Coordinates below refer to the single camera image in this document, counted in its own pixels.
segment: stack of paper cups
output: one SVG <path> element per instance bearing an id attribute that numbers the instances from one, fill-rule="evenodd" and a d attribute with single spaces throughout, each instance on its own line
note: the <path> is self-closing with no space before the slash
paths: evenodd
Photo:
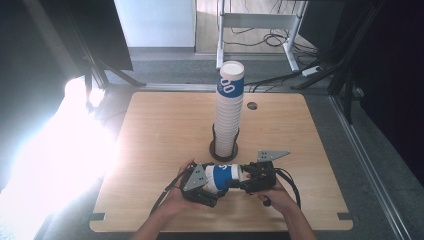
<path id="1" fill-rule="evenodd" d="M 243 105 L 244 66 L 236 61 L 225 62 L 217 84 L 215 113 L 215 154 L 229 157 L 233 153 L 239 131 Z"/>

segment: wooden tabletop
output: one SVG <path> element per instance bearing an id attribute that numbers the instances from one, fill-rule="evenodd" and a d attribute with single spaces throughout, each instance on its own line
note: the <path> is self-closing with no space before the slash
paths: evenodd
<path id="1" fill-rule="evenodd" d="M 134 232 L 147 219 L 163 189 L 188 159 L 215 162 L 215 93 L 139 92 L 132 97 L 117 141 L 118 161 L 108 172 L 91 221 L 96 232 Z M 247 103 L 257 104 L 257 110 Z M 274 161 L 293 177 L 302 210 L 314 230 L 349 230 L 351 220 L 305 99 L 300 94 L 244 95 L 237 157 L 229 163 L 255 162 L 259 150 L 289 150 Z M 281 181 L 294 197 L 291 187 Z M 244 191 L 231 189 L 215 208 L 177 216 L 168 232 L 252 232 L 286 230 L 282 216 Z"/>

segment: white wall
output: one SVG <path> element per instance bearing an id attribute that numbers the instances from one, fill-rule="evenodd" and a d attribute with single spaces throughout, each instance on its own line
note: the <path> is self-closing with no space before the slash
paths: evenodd
<path id="1" fill-rule="evenodd" d="M 195 0 L 115 0 L 128 47 L 194 47 Z"/>

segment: sunlight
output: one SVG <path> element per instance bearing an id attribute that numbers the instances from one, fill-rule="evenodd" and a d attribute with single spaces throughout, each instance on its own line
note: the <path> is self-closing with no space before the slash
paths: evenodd
<path id="1" fill-rule="evenodd" d="M 93 93 L 96 106 L 103 94 Z M 5 232 L 13 233 L 11 239 L 32 239 L 50 213 L 104 174 L 113 164 L 113 149 L 111 135 L 86 110 L 83 78 L 71 80 L 57 113 L 15 160 L 12 178 L 0 195 Z"/>

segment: cable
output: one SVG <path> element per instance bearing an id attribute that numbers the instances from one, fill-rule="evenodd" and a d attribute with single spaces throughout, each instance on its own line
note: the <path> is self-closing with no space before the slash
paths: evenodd
<path id="1" fill-rule="evenodd" d="M 302 204 L 301 204 L 301 201 L 300 201 L 300 193 L 299 193 L 299 190 L 296 187 L 296 184 L 294 184 L 293 178 L 284 169 L 276 168 L 275 170 L 276 170 L 277 174 L 280 177 L 282 177 L 284 180 L 286 180 L 286 182 L 288 182 L 290 184 L 290 186 L 293 188 L 294 196 L 296 198 L 296 203 L 299 206 L 299 208 L 302 208 Z"/>
<path id="2" fill-rule="evenodd" d="M 150 211 L 149 216 L 151 216 L 156 211 L 156 209 L 162 203 L 162 200 L 168 194 L 169 190 L 171 190 L 173 187 L 176 187 L 176 186 L 174 186 L 175 183 L 177 183 L 178 179 L 180 179 L 184 174 L 186 174 L 187 171 L 188 171 L 188 169 L 185 169 L 180 174 L 178 174 L 177 177 L 175 177 L 174 180 L 172 180 L 172 182 L 163 190 L 162 194 L 159 196 L 159 198 L 156 201 L 155 205 L 152 207 L 152 210 Z"/>

